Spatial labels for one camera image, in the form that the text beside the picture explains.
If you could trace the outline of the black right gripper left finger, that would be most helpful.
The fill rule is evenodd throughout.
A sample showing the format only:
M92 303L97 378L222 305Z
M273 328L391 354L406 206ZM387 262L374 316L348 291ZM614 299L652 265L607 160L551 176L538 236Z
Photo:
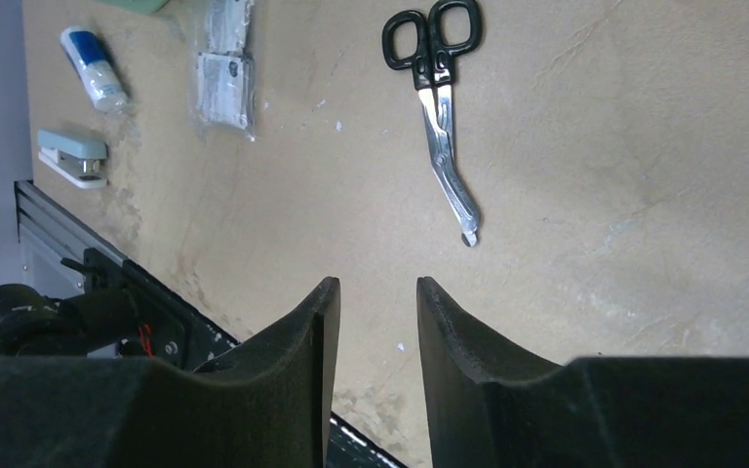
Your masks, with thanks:
M0 358L0 467L322 467L340 282L204 363Z

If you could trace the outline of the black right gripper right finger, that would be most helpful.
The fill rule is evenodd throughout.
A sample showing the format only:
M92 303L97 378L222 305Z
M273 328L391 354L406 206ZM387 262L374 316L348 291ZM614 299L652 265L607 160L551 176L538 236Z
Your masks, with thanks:
M566 365L416 283L437 467L749 467L749 358L582 357Z

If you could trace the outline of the clear bag alcohol pads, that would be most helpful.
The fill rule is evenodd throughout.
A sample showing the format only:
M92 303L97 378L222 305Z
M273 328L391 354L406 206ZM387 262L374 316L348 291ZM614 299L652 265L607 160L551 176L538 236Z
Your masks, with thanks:
M191 14L192 115L202 128L255 138L252 0L198 1Z

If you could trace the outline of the black handled scissors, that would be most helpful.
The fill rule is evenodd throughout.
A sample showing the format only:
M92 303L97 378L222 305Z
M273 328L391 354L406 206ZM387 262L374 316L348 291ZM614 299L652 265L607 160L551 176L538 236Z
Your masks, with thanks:
M444 16L455 9L466 13L469 35L451 44L445 38ZM416 42L414 51L401 58L396 52L395 38L397 30L405 24L414 27ZM413 75L432 171L458 222L461 240L468 248L479 243L482 217L456 168L453 84L456 59L479 48L483 37L481 7L476 1L466 0L438 1L426 14L418 10L398 12L385 22L380 35L386 65L396 71L409 70Z

